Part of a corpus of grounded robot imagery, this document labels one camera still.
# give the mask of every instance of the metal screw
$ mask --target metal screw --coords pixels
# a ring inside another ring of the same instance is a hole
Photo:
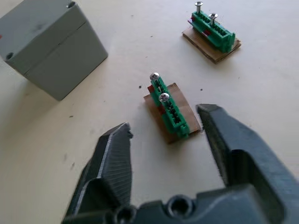
[[[198,1],[195,3],[196,6],[196,13],[200,13],[200,7],[203,5],[204,3],[202,3],[201,1]]]
[[[209,18],[211,19],[210,21],[210,26],[214,25],[215,24],[215,19],[218,17],[218,14],[216,13],[211,13],[209,14]]]
[[[168,93],[166,93],[166,92],[164,92],[164,93],[162,93],[160,96],[159,96],[159,101],[160,102],[166,102],[166,101],[168,101],[169,100],[169,94]]]
[[[152,73],[152,74],[150,75],[149,78],[151,79],[151,81],[156,81],[156,80],[159,79],[159,77],[160,77],[159,73],[154,72],[154,73]]]

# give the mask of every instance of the terminal block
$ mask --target terminal block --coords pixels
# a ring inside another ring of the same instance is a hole
[[[162,78],[155,72],[150,75],[150,80],[150,95],[162,115],[167,130],[170,133],[176,133],[179,138],[188,137],[190,133],[189,126]]]
[[[202,33],[222,53],[231,51],[235,42],[235,33],[229,32],[219,23],[215,22],[218,17],[216,13],[205,14],[201,11],[202,2],[195,3],[196,12],[192,13],[188,22],[200,33]]]

